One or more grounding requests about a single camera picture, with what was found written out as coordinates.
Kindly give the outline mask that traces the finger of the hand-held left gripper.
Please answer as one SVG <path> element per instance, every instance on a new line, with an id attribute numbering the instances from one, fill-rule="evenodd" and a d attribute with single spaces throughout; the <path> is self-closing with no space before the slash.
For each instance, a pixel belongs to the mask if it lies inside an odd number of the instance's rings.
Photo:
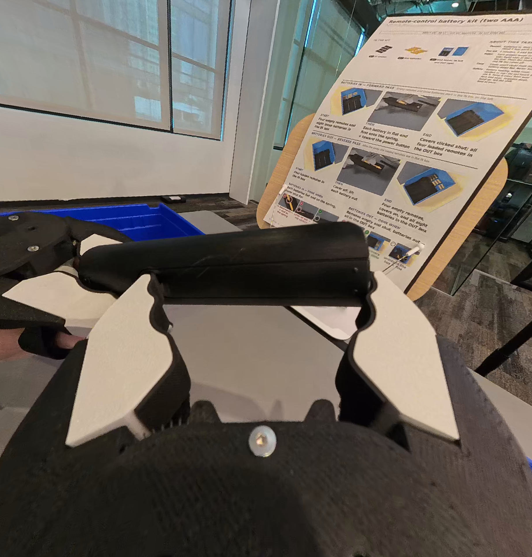
<path id="1" fill-rule="evenodd" d="M 63 272 L 23 280 L 3 297 L 61 317 L 66 323 L 96 323 L 115 303 L 111 294 L 89 291 Z"/>
<path id="2" fill-rule="evenodd" d="M 81 257 L 92 248 L 117 244 L 118 240 L 101 236 L 99 234 L 92 234 L 80 242 L 78 247 L 78 257 Z"/>

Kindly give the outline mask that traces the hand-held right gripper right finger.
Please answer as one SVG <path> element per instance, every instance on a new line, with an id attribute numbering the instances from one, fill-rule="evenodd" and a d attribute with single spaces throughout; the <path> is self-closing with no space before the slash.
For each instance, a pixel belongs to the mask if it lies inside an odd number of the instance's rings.
<path id="1" fill-rule="evenodd" d="M 373 274 L 357 328 L 336 372 L 339 420 L 382 435 L 409 426 L 458 442 L 436 333 L 383 272 Z"/>

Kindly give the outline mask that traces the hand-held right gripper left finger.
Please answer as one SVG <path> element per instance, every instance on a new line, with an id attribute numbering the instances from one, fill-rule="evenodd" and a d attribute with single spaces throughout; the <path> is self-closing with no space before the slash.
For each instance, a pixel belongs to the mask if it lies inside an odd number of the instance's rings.
<path id="1" fill-rule="evenodd" d="M 157 278 L 140 276 L 89 334 L 67 446 L 121 427 L 143 440 L 183 420 L 190 376 L 170 329 Z"/>

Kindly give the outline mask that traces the black remote control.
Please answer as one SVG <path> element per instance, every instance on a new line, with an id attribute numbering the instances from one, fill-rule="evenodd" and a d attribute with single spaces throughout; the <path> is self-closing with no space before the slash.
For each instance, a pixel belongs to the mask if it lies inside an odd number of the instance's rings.
<path id="1" fill-rule="evenodd" d="M 326 222 L 93 247 L 78 275 L 116 296 L 150 275 L 172 305 L 359 307 L 374 289 L 368 256 L 359 226 Z"/>

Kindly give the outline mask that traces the person's left hand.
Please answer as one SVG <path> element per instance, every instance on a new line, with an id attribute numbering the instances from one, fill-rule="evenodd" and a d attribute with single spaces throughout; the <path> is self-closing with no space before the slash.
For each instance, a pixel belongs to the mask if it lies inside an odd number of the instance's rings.
<path id="1" fill-rule="evenodd" d="M 0 363 L 29 358 L 19 345 L 19 338 L 24 329 L 0 329 Z"/>

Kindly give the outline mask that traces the frosted glass window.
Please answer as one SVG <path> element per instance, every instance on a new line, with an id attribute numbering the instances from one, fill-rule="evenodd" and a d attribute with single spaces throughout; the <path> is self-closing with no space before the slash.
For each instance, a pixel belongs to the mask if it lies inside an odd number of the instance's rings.
<path id="1" fill-rule="evenodd" d="M 232 1 L 0 1 L 0 106 L 221 140 Z"/>

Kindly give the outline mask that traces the instruction poster board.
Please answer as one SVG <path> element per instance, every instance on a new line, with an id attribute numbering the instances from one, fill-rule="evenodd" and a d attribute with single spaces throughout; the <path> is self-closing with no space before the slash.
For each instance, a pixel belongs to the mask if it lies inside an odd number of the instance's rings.
<path id="1" fill-rule="evenodd" d="M 388 16 L 343 69 L 260 228 L 349 221 L 410 299 L 532 117 L 532 11 Z"/>

